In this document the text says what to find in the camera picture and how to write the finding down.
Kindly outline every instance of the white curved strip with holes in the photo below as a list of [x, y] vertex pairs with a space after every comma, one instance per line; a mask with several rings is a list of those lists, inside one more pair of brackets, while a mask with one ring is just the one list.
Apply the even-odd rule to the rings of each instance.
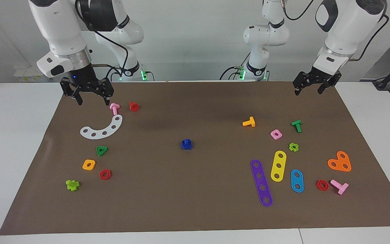
[[81, 135], [87, 139], [99, 140], [107, 138], [108, 136], [115, 133], [123, 122], [123, 117], [120, 114], [112, 117], [110, 125], [102, 130], [93, 130], [91, 127], [86, 126], [81, 129]]

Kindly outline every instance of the white table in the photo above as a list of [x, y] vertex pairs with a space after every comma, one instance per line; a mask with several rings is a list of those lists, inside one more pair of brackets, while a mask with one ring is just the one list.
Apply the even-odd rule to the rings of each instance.
[[[390, 94], [371, 83], [336, 87], [390, 181]], [[0, 227], [61, 95], [59, 83], [0, 84]], [[24, 235], [0, 243], [385, 244], [390, 227]]]

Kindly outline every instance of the red hexagonal nut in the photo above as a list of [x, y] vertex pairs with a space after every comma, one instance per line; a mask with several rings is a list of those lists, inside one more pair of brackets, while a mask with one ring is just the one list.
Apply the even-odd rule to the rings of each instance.
[[326, 191], [329, 189], [329, 183], [325, 180], [317, 181], [316, 186], [319, 190], [323, 190], [323, 191]]
[[111, 173], [111, 170], [104, 169], [104, 170], [102, 170], [102, 172], [100, 172], [99, 175], [100, 175], [100, 179], [108, 180], [109, 178], [111, 178], [112, 173]]
[[136, 112], [139, 110], [139, 105], [136, 102], [130, 102], [129, 103], [129, 109], [132, 112]]

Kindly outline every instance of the toy piece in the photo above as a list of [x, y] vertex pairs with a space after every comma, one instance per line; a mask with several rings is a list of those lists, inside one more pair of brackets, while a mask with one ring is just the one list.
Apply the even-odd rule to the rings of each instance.
[[107, 181], [112, 176], [111, 170], [104, 169], [104, 170], [102, 170], [102, 172], [100, 172], [99, 176], [100, 176], [100, 179]]
[[258, 197], [260, 203], [264, 207], [271, 206], [274, 201], [267, 184], [266, 176], [264, 174], [263, 165], [258, 160], [251, 161], [252, 176], [254, 177], [255, 186], [257, 187]]
[[291, 189], [297, 193], [302, 193], [305, 189], [305, 185], [303, 184], [303, 174], [298, 169], [291, 170]]
[[296, 127], [297, 133], [302, 132], [302, 128], [300, 127], [301, 124], [302, 124], [302, 121], [300, 121], [300, 120], [296, 120], [293, 123], [291, 123], [292, 126]]
[[67, 185], [67, 190], [71, 190], [71, 191], [78, 190], [79, 182], [77, 182], [77, 181], [68, 180], [65, 182], [65, 184]]
[[279, 139], [282, 137], [282, 133], [279, 130], [274, 130], [270, 133], [270, 135], [275, 139]]
[[329, 184], [325, 180], [318, 180], [316, 186], [319, 190], [323, 190], [323, 191], [329, 190]]
[[101, 157], [103, 156], [106, 152], [108, 151], [108, 148], [107, 147], [96, 147], [96, 153], [97, 153], [97, 156]]
[[248, 121], [243, 122], [243, 126], [248, 126], [248, 125], [255, 127], [255, 120], [252, 116], [249, 117]]
[[272, 171], [270, 172], [270, 177], [275, 182], [282, 181], [284, 177], [286, 159], [287, 155], [283, 151], [277, 151], [275, 153], [274, 165], [272, 166]]
[[350, 172], [351, 171], [351, 163], [348, 158], [347, 153], [343, 151], [338, 151], [336, 153], [338, 159], [329, 159], [328, 165], [331, 169]]
[[192, 141], [191, 139], [184, 139], [181, 141], [181, 148], [184, 150], [191, 150], [192, 149]]
[[129, 102], [129, 109], [132, 112], [136, 112], [139, 110], [139, 105], [136, 102]]
[[118, 114], [116, 110], [119, 108], [120, 108], [120, 106], [116, 103], [111, 103], [111, 105], [109, 105], [109, 109], [112, 110], [114, 115]]
[[107, 138], [108, 136], [111, 136], [113, 133], [115, 133], [118, 128], [120, 128], [121, 123], [123, 122], [123, 117], [119, 114], [112, 117], [111, 123], [108, 125], [108, 127], [102, 129], [102, 130], [93, 130], [91, 127], [86, 126], [81, 129], [81, 136], [91, 139], [91, 140], [99, 140], [103, 138]]
[[348, 187], [347, 183], [339, 184], [336, 180], [331, 180], [331, 184], [333, 184], [334, 187], [338, 188], [338, 194], [340, 194], [340, 195], [342, 195], [344, 193], [345, 189], [347, 189], [347, 187]]
[[291, 142], [289, 146], [290, 146], [289, 147], [290, 151], [293, 151], [293, 152], [299, 151], [299, 145]]
[[96, 165], [96, 161], [91, 160], [91, 159], [87, 159], [84, 162], [84, 165], [82, 165], [82, 168], [84, 170], [93, 170], [95, 165]]

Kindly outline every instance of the purple bar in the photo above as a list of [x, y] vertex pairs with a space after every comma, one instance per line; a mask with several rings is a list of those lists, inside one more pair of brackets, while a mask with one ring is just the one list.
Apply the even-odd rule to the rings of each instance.
[[270, 194], [269, 185], [267, 184], [266, 175], [264, 174], [263, 165], [258, 160], [251, 161], [252, 175], [254, 176], [260, 202], [264, 207], [271, 206], [274, 201]]

